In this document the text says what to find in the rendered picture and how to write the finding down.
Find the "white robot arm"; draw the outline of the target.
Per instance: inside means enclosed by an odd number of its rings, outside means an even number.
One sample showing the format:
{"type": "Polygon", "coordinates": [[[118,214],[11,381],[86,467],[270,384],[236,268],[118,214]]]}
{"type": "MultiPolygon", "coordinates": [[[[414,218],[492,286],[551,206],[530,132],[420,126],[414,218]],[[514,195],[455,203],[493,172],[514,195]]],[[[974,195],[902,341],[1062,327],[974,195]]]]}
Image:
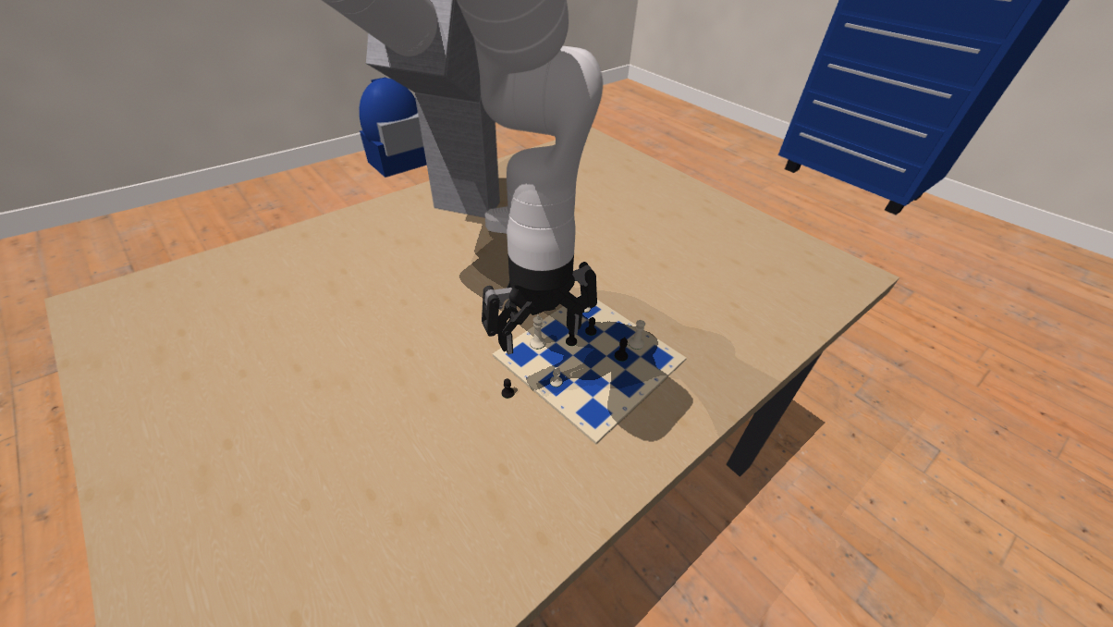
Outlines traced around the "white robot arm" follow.
{"type": "MultiPolygon", "coordinates": [[[[436,35],[431,0],[322,1],[394,53],[423,53],[436,35]]],[[[508,234],[509,259],[520,267],[556,270],[574,255],[577,175],[604,77],[593,53],[563,47],[567,0],[457,2],[474,38],[489,117],[504,128],[556,137],[556,145],[509,158],[508,206],[485,213],[486,228],[508,234]]]]}

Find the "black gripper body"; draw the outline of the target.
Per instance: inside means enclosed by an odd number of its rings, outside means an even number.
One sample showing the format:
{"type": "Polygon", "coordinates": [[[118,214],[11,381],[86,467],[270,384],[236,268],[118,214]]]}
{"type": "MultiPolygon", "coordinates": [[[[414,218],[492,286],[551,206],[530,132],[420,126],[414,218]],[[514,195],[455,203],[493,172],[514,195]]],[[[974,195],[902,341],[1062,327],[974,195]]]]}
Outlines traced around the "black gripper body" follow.
{"type": "Polygon", "coordinates": [[[560,288],[560,292],[567,295],[569,290],[572,290],[575,283],[575,278],[572,275],[573,264],[574,255],[564,266],[556,270],[535,271],[520,267],[508,257],[508,288],[512,288],[509,293],[509,300],[518,305],[519,308],[522,308],[528,298],[532,298],[532,295],[538,294],[542,303],[538,308],[532,311],[532,315],[540,314],[543,311],[555,310],[560,303],[551,298],[550,293],[552,290],[560,288]]]}

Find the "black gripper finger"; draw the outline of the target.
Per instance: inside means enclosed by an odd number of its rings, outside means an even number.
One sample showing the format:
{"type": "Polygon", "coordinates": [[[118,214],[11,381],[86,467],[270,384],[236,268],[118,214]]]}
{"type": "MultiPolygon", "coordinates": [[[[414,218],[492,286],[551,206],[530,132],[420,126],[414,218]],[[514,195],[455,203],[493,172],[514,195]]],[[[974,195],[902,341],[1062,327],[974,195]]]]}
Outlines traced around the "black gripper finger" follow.
{"type": "Polygon", "coordinates": [[[526,317],[532,313],[533,310],[542,303],[538,294],[532,295],[532,298],[528,298],[526,303],[518,312],[518,305],[509,300],[509,293],[512,288],[506,290],[493,290],[493,286],[485,286],[483,290],[483,310],[482,310],[482,323],[489,337],[498,334],[498,343],[503,352],[508,354],[513,353],[513,337],[512,331],[522,324],[526,317]],[[508,300],[508,303],[504,301],[508,300]],[[500,308],[504,310],[500,313],[500,308]]]}
{"type": "Polygon", "coordinates": [[[569,329],[571,335],[575,335],[578,334],[578,329],[581,329],[581,319],[584,310],[588,307],[593,308],[598,304],[598,290],[595,288],[595,272],[587,262],[580,263],[579,270],[574,270],[572,275],[582,285],[579,298],[575,298],[571,293],[564,295],[560,290],[552,290],[550,295],[556,303],[568,308],[567,329],[569,329]]]}

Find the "blue and cream chessboard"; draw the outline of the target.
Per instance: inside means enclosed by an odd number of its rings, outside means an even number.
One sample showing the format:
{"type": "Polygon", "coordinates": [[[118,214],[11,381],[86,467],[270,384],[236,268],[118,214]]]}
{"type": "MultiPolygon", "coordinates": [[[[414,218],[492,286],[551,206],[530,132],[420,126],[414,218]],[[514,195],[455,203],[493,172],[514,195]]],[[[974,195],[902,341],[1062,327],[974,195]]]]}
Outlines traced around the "blue and cream chessboard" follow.
{"type": "Polygon", "coordinates": [[[595,445],[653,389],[664,382],[686,357],[664,342],[642,331],[644,347],[630,347],[636,324],[598,301],[583,313],[575,347],[567,345],[567,310],[558,308],[541,327],[545,347],[531,347],[534,326],[513,339],[513,353],[502,349],[493,357],[526,386],[555,408],[595,445]],[[587,335],[589,319],[595,319],[595,335],[587,335]],[[628,341],[628,359],[619,362],[615,352],[622,337],[628,341]],[[551,386],[553,370],[560,369],[561,386],[551,386]]]}

